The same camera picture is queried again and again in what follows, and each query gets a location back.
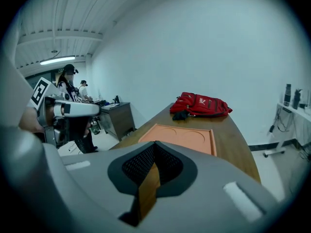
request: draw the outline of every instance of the gray cabinet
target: gray cabinet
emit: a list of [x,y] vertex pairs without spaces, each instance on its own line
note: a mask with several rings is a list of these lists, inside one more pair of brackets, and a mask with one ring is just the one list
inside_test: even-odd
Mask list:
[[113,108],[103,106],[100,119],[101,128],[119,141],[129,131],[135,130],[130,103],[120,103]]

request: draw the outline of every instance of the white wall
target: white wall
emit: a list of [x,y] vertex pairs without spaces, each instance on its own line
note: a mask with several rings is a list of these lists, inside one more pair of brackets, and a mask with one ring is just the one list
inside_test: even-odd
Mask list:
[[46,80],[52,82],[51,77],[52,77],[51,73],[48,72],[48,73],[39,74],[37,76],[31,77],[31,78],[27,79],[27,82],[28,82],[28,84],[30,84],[31,88],[34,89],[41,78],[45,78]]
[[92,96],[94,100],[98,97],[98,93],[95,91],[95,86],[93,82],[93,75],[92,75],[92,60],[91,55],[86,55],[86,78],[88,87],[87,87],[87,93],[89,96]]
[[249,145],[276,142],[286,84],[311,88],[310,47],[281,0],[149,0],[109,35],[95,90],[131,102],[137,128],[188,91],[226,101]]
[[73,76],[73,85],[74,87],[79,87],[81,80],[86,80],[86,63],[85,62],[77,62],[71,63],[73,66],[79,71],[79,73]]

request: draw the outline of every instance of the fluorescent light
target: fluorescent light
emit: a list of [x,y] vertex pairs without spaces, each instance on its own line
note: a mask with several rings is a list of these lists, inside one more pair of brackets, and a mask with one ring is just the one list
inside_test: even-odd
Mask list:
[[50,60],[44,60],[40,62],[40,65],[48,65],[56,62],[62,62],[62,61],[67,61],[67,60],[74,60],[76,57],[74,56],[69,56],[69,57],[59,57],[55,59],[50,59]]

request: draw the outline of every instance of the black baseboard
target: black baseboard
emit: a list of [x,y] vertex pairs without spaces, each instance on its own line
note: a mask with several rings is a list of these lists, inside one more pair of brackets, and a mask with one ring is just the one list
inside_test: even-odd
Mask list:
[[[287,140],[284,142],[283,146],[288,146],[290,144],[293,143],[293,140],[296,139],[292,139],[292,140]],[[271,150],[271,149],[275,149],[278,145],[278,142],[274,142],[274,143],[268,143],[268,144],[261,144],[261,145],[251,145],[248,146],[249,149],[251,151],[260,151],[260,150]]]
[[[284,142],[283,144],[283,147],[284,146],[288,146],[290,144],[293,144],[294,147],[298,150],[300,149],[307,149],[307,148],[310,148],[311,147],[311,142],[305,144],[305,145],[301,145],[297,139],[292,139],[292,140],[287,140]],[[278,142],[274,142],[274,143],[268,143],[268,144],[262,144],[262,145],[251,145],[251,146],[248,146],[249,149],[251,151],[259,151],[259,150],[271,150],[271,149],[275,149],[278,145]]]

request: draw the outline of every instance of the cap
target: cap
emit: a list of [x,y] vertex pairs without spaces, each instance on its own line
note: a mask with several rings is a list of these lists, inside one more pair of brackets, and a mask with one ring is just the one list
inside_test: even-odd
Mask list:
[[[86,83],[86,81],[85,80],[81,80],[81,82],[80,83]],[[86,86],[88,86],[87,84],[86,84]]]
[[64,70],[72,70],[74,71],[74,66],[72,64],[65,65]]

